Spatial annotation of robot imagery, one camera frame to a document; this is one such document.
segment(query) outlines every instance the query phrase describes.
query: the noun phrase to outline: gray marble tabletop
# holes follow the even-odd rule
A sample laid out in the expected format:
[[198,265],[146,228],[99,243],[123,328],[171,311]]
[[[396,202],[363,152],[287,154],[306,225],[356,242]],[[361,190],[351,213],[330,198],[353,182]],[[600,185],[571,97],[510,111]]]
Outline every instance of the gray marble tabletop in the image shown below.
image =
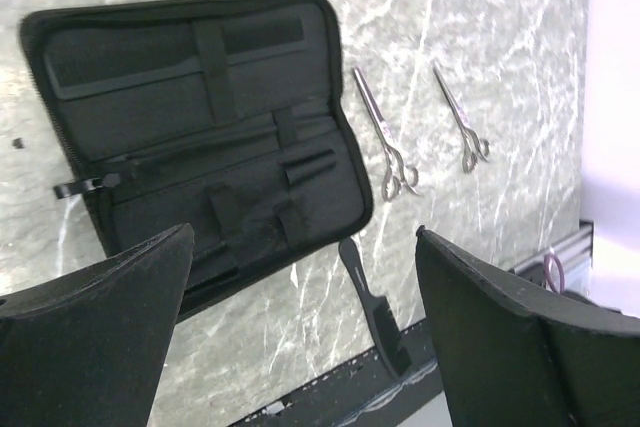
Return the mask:
[[[0,0],[0,294],[99,261],[84,205],[30,81],[26,13],[135,0]],[[413,265],[421,223],[502,267],[578,227],[587,0],[330,0],[342,30],[343,106],[376,194],[356,236],[372,290],[402,327],[424,316]],[[491,162],[462,173],[438,59]],[[380,199],[384,156],[348,68],[360,65],[420,170],[421,198]],[[24,148],[13,140],[21,138]],[[372,345],[335,245],[176,327],[150,425],[218,426]]]

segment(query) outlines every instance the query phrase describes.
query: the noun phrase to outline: zipper pull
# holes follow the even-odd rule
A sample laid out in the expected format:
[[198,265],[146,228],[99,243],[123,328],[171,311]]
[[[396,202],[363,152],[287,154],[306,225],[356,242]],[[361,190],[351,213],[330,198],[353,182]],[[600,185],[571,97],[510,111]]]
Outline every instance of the zipper pull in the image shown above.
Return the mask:
[[66,199],[74,195],[86,194],[98,189],[115,187],[122,182],[122,176],[117,173],[107,174],[103,178],[77,180],[67,184],[59,184],[53,188],[58,199]]

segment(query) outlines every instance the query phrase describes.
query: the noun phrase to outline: scissors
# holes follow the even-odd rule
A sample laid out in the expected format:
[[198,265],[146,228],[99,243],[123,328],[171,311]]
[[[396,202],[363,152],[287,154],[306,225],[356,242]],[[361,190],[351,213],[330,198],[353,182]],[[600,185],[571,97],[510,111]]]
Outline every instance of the scissors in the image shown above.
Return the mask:
[[488,157],[491,153],[489,149],[489,141],[478,137],[476,131],[471,128],[469,119],[464,113],[464,110],[462,110],[462,107],[460,107],[460,104],[458,104],[455,97],[449,90],[447,83],[444,81],[442,72],[440,72],[440,65],[437,62],[433,64],[433,73],[436,74],[438,84],[440,84],[440,88],[442,89],[444,96],[447,98],[447,103],[453,112],[456,124],[458,124],[460,133],[462,134],[462,140],[464,141],[462,170],[465,174],[469,174],[478,164],[478,158],[484,162],[489,162]]
[[356,78],[362,99],[367,106],[367,111],[371,116],[371,120],[373,120],[373,126],[376,128],[376,133],[380,138],[387,160],[387,171],[382,180],[382,199],[386,202],[392,201],[400,194],[400,189],[403,186],[412,194],[420,196],[420,193],[415,190],[420,180],[418,169],[405,163],[398,144],[391,135],[389,124],[382,116],[380,108],[358,67],[354,67],[353,75]]

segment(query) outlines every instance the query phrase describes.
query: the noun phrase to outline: black comb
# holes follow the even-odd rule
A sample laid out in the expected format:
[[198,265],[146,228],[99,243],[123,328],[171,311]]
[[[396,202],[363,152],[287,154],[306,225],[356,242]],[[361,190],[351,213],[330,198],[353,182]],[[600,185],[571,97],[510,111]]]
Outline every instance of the black comb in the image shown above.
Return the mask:
[[358,247],[351,238],[342,240],[338,251],[360,297],[367,325],[380,358],[389,373],[399,378],[411,367],[411,356],[402,343],[402,335],[389,301],[384,296],[373,295],[369,290]]

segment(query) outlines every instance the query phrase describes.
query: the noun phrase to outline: black zippered case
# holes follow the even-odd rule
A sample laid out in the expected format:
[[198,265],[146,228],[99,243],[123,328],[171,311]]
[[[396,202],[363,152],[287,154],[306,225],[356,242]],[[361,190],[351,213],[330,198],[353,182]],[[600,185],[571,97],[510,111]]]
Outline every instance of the black zippered case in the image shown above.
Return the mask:
[[184,319],[366,225],[327,0],[35,12],[23,50],[107,255],[195,231]]

